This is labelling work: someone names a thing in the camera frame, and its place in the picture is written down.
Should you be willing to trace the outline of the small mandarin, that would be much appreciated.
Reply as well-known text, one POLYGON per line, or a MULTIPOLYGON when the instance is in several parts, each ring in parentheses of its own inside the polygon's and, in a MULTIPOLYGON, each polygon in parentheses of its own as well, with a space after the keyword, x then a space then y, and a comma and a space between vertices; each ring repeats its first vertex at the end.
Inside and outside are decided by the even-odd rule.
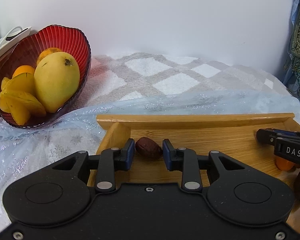
POLYGON ((287 159, 283 159, 281 157, 276 156, 275 158, 276 166, 281 171, 289 171, 294 167, 294 163, 288 161, 287 159))

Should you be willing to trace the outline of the red date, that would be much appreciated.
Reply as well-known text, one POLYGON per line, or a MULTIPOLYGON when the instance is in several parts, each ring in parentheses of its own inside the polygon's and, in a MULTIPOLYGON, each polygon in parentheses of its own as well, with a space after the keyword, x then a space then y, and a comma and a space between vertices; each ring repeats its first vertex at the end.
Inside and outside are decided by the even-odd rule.
POLYGON ((135 144, 136 152, 146 159, 159 159, 162 156, 162 148, 152 139, 141 137, 135 144))

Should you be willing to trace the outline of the bamboo serving tray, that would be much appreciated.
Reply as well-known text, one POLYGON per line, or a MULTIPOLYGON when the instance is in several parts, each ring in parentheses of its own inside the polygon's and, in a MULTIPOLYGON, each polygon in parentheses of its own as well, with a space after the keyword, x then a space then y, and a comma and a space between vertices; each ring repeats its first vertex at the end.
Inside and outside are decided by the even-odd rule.
MULTIPOLYGON (((106 132, 96 154, 110 147, 122 147, 127 139, 148 137, 162 146, 169 139, 174 147, 193 149, 200 155, 219 150, 255 169, 293 185, 299 170, 280 171, 275 165, 273 147, 261 145, 256 132, 277 128, 300 132, 293 113, 239 115, 119 115, 98 114, 96 122, 106 132)), ((115 172, 116 186, 130 183, 181 182, 181 173, 168 172, 163 159, 150 161, 134 156, 128 172, 115 172)), ((300 232, 300 204, 295 201, 288 224, 300 232)))

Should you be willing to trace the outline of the checkered grey white blanket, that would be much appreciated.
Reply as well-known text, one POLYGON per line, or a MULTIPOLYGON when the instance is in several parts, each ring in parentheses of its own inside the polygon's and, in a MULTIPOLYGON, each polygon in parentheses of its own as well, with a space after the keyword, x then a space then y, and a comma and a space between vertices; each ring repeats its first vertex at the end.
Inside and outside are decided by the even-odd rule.
POLYGON ((279 79, 261 69, 196 57, 123 53, 92 57, 86 85, 70 109, 206 90, 288 94, 279 79))

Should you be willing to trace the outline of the snowflake sheer tablecloth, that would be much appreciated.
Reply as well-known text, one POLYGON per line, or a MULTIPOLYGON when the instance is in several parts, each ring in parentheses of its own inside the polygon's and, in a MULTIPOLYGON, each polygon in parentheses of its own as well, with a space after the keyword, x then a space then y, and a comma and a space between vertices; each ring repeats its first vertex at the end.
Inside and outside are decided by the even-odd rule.
POLYGON ((86 150, 95 154, 105 131, 98 114, 131 115, 226 115, 293 113, 300 125, 300 102, 290 95, 257 91, 225 90, 152 96, 80 108, 53 124, 21 129, 0 120, 0 232, 10 220, 2 204, 4 190, 23 178, 68 155, 86 150))

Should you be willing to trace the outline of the yellow mango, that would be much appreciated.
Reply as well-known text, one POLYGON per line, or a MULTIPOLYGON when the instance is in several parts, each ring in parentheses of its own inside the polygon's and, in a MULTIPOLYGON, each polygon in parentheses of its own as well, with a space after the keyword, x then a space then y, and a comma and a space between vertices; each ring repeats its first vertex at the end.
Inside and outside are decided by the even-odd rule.
POLYGON ((75 94, 79 81, 79 66, 66 52, 47 55, 34 72, 36 97, 49 113, 57 112, 75 94))

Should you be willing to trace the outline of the yellow starfruit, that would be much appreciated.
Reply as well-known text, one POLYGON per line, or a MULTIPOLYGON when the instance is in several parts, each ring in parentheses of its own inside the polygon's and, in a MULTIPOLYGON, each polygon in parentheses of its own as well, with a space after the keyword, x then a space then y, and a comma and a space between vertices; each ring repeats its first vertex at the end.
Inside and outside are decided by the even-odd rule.
POLYGON ((0 88, 0 109, 9 113, 17 125, 24 126, 33 116, 46 116, 44 106, 36 98, 33 74, 21 73, 11 79, 4 77, 0 88))

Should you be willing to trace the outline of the blue cloth behind shawl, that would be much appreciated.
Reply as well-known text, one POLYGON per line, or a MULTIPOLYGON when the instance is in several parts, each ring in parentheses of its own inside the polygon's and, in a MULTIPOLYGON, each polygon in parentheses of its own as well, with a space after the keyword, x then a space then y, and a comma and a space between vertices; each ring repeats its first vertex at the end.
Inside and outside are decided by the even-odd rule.
MULTIPOLYGON (((291 20, 292 28, 294 28, 295 23, 296 23, 296 19, 298 17, 299 7, 300 7, 300 0, 293 0, 292 10, 291 10, 291 14, 290 14, 290 20, 291 20)), ((291 47, 292 47, 292 35, 289 38, 288 48, 287 48, 288 57, 285 61, 285 65, 284 65, 284 70, 285 70, 285 76, 283 78, 283 84, 284 85, 288 84, 288 81, 290 80, 290 78, 293 75, 293 73, 292 73, 292 58, 293 58, 293 55, 290 52, 291 47)))

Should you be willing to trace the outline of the red glass fruit bowl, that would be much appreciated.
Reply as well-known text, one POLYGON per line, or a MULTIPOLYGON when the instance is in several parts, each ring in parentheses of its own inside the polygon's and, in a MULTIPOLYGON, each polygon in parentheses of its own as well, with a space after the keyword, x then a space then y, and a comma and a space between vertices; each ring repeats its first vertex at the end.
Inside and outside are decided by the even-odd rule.
POLYGON ((0 69, 0 115, 16 128, 51 124, 74 105, 91 66, 83 31, 49 25, 23 38, 0 69))

